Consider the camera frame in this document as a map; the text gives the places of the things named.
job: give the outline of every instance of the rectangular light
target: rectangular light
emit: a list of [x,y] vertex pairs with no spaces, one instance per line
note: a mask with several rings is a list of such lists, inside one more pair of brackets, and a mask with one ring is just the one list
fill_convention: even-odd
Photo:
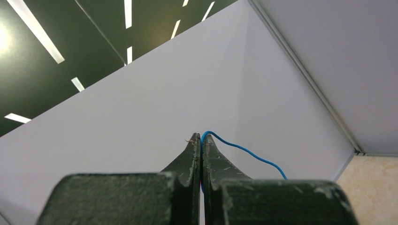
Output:
[[59,64],[65,59],[55,47],[54,43],[51,41],[50,37],[46,34],[43,27],[37,21],[33,13],[29,10],[28,6],[23,0],[7,0],[11,7],[16,11],[19,17],[25,22],[32,33],[40,41],[40,43],[45,47],[45,49],[50,53],[54,60]]
[[75,87],[79,90],[79,91],[83,91],[84,87],[82,85],[82,83],[80,82],[79,78],[75,77],[72,80],[72,83],[75,85]]
[[176,22],[176,25],[174,26],[173,34],[171,35],[171,38],[170,38],[170,39],[173,39],[174,36],[176,35],[178,26],[180,25],[180,21],[181,21],[181,20],[179,20],[179,21]]
[[10,119],[10,120],[14,120],[14,121],[18,121],[18,122],[21,122],[21,123],[27,123],[27,122],[31,121],[31,119],[28,119],[26,117],[19,116],[19,115],[13,114],[13,113],[8,114],[4,118]]
[[215,1],[213,1],[212,3],[210,3],[210,6],[209,6],[209,8],[207,9],[206,14],[205,14],[205,16],[203,17],[202,21],[204,21],[204,20],[207,18],[207,16],[209,15],[210,10],[211,10],[211,8],[213,7],[214,3],[215,3]]
[[131,0],[124,0],[124,20],[126,29],[132,26],[132,3]]
[[189,0],[184,0],[183,7],[186,6],[186,5],[188,5],[188,1],[189,1]]
[[133,47],[129,47],[127,49],[127,64],[130,64],[131,62],[133,62]]

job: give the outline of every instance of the black metal object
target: black metal object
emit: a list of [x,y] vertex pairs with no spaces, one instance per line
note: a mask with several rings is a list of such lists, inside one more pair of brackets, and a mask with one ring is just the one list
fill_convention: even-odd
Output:
[[38,225],[198,224],[200,139],[160,173],[75,174],[54,188]]
[[217,149],[203,144],[207,225],[357,224],[341,188],[329,181],[253,180]]
[[196,225],[200,182],[207,225],[357,224],[337,184],[253,180],[217,149],[210,135],[201,155],[199,134],[160,173],[63,178],[37,224]]

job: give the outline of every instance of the cable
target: cable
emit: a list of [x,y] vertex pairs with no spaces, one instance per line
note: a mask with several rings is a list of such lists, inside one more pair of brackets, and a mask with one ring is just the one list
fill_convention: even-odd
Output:
[[273,166],[273,167],[275,167],[276,169],[278,169],[279,172],[281,173],[281,175],[283,176],[283,178],[284,178],[285,180],[287,180],[287,177],[286,177],[285,173],[283,172],[283,170],[282,170],[277,164],[275,164],[275,163],[273,163],[273,162],[271,162],[271,161],[265,160],[265,159],[263,159],[263,158],[258,157],[256,154],[254,154],[254,153],[251,152],[250,150],[248,150],[248,149],[246,149],[246,148],[244,148],[244,147],[242,147],[242,146],[240,146],[240,145],[227,142],[226,140],[222,139],[220,136],[218,136],[216,133],[214,133],[213,131],[210,131],[210,130],[206,131],[206,132],[202,135],[202,137],[200,138],[200,153],[201,153],[201,155],[203,155],[203,142],[204,142],[204,140],[205,140],[205,138],[206,138],[206,136],[207,136],[208,134],[213,135],[214,137],[216,137],[218,140],[220,140],[220,141],[221,141],[222,143],[224,143],[224,144],[227,144],[227,145],[232,146],[232,147],[236,147],[236,148],[238,148],[238,149],[242,149],[243,151],[249,153],[251,156],[253,156],[254,158],[260,160],[261,162],[264,162],[264,163],[266,163],[266,164],[270,164],[271,166]]

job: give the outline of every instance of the white panel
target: white panel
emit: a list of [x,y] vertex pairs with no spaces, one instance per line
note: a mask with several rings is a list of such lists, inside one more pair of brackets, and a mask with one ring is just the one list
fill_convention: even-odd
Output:
[[[1,137],[0,209],[15,224],[33,224],[64,175],[158,172],[184,139],[208,129],[294,179],[334,179],[352,155],[241,0]],[[281,177],[218,146],[248,175]]]
[[262,0],[369,153],[398,153],[398,1]]

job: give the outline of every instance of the floor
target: floor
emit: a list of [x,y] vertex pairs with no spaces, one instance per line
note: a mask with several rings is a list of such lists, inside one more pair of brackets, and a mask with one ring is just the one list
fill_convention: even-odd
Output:
[[398,224],[398,157],[355,156],[337,183],[361,225]]

